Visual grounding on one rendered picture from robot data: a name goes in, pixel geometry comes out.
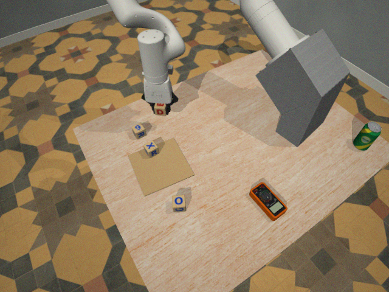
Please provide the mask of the orange digital multimeter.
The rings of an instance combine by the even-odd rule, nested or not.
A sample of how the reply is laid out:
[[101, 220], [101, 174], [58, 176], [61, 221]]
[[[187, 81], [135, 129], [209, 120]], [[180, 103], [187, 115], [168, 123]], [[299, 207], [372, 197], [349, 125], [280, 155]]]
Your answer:
[[275, 221], [287, 211], [287, 206], [264, 182], [252, 188], [249, 195], [272, 221]]

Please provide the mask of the green drink can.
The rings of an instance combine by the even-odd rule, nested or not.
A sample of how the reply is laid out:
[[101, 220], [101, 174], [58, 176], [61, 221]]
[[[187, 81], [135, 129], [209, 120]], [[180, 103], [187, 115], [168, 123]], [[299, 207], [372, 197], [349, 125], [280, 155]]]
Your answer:
[[378, 138], [381, 133], [381, 126], [376, 122], [369, 122], [364, 125], [359, 134], [353, 140], [354, 146], [358, 150], [365, 151]]

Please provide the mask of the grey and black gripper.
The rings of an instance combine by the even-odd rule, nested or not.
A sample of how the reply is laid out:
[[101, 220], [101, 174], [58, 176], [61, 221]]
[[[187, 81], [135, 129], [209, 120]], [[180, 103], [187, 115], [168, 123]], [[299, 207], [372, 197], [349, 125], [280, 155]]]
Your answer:
[[166, 114], [171, 111], [171, 105], [178, 102], [178, 97], [173, 93], [170, 78], [160, 83], [150, 83], [144, 79], [144, 93], [141, 99], [146, 100], [154, 112], [155, 103], [166, 104]]

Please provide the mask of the tan mat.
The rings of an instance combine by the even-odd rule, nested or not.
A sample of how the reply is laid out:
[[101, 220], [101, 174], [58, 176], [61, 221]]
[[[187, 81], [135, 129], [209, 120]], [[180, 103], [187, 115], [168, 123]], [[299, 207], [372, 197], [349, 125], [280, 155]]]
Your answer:
[[159, 154], [152, 158], [144, 149], [128, 155], [144, 196], [195, 175], [174, 138], [156, 145]]

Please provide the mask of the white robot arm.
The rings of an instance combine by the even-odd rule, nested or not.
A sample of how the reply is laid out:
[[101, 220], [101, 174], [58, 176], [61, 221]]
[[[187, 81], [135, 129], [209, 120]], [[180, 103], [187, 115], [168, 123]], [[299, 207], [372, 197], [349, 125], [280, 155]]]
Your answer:
[[[137, 37], [142, 75], [150, 83], [165, 81], [173, 74], [173, 65], [168, 62], [185, 52], [177, 28], [166, 16], [142, 7], [137, 0], [106, 1], [123, 27], [149, 29]], [[299, 39], [273, 0], [239, 0], [239, 3], [243, 17], [273, 59], [266, 67], [309, 37]]]

